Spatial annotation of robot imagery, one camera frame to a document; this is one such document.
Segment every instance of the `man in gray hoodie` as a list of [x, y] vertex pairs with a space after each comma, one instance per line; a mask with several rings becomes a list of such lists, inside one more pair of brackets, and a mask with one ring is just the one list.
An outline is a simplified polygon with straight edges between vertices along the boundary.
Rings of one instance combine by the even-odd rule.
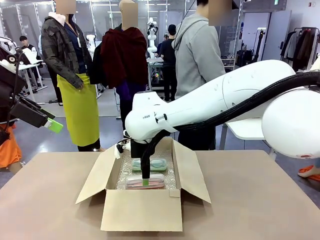
[[[175, 98], [199, 88], [205, 83], [225, 74], [221, 60], [217, 30], [210, 23], [217, 21], [228, 9], [236, 7], [232, 0], [196, 0], [195, 14], [186, 17], [177, 27], [172, 42], [176, 56], [177, 92]], [[181, 131], [178, 142], [191, 150], [209, 150], [215, 140], [214, 127], [204, 130]]]

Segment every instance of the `plastic container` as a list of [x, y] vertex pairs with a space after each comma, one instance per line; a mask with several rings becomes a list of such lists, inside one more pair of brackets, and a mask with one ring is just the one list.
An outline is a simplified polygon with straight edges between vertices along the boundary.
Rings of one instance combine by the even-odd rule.
[[[150, 171], [165, 171], [167, 168], [168, 164], [164, 158], [150, 159]], [[140, 158], [132, 160], [132, 171], [141, 171]]]
[[151, 174], [148, 185], [143, 185], [142, 175], [129, 176], [125, 181], [125, 189], [157, 189], [165, 186], [165, 176], [161, 173]]

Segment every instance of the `orange cloth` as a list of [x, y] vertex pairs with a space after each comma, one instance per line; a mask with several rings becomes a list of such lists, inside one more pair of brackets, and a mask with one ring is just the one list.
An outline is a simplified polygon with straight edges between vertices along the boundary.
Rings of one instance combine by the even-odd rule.
[[[0, 127], [4, 129], [6, 125], [0, 124]], [[10, 133], [10, 139], [0, 146], [0, 168], [6, 168], [10, 164], [19, 162], [22, 158], [21, 149], [16, 142], [13, 132], [15, 128], [15, 125], [8, 127], [7, 132]]]
[[[310, 169], [312, 169], [313, 167], [314, 166], [311, 165], [311, 166], [306, 166], [304, 168], [301, 168], [299, 170], [299, 173], [305, 173], [305, 172], [309, 171]], [[311, 176], [308, 176], [308, 178], [320, 182], [320, 175], [311, 175]]]

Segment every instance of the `plaid jacket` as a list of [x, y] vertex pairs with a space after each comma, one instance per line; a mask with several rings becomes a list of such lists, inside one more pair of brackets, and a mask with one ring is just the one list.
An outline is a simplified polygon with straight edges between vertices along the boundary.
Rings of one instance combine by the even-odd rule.
[[[88, 74], [88, 70], [92, 65], [92, 58], [83, 32], [78, 25], [75, 23], [74, 25], [79, 33], [83, 59], [87, 66]], [[79, 64], [74, 46], [65, 27], [51, 16], [45, 19], [42, 26], [41, 46], [44, 62], [76, 89], [80, 88], [83, 81], [76, 75], [79, 73]]]

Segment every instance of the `cardboard box flap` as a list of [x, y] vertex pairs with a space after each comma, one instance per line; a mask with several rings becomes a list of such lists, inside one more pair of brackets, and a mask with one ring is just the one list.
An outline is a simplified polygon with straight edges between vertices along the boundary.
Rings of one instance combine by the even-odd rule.
[[211, 204], [196, 153], [177, 141], [172, 141], [181, 188]]
[[108, 190], [101, 230], [182, 232], [181, 199], [163, 189]]
[[82, 187], [81, 192], [79, 193], [75, 204], [78, 204], [106, 189], [115, 159], [115, 146], [108, 148], [99, 155]]

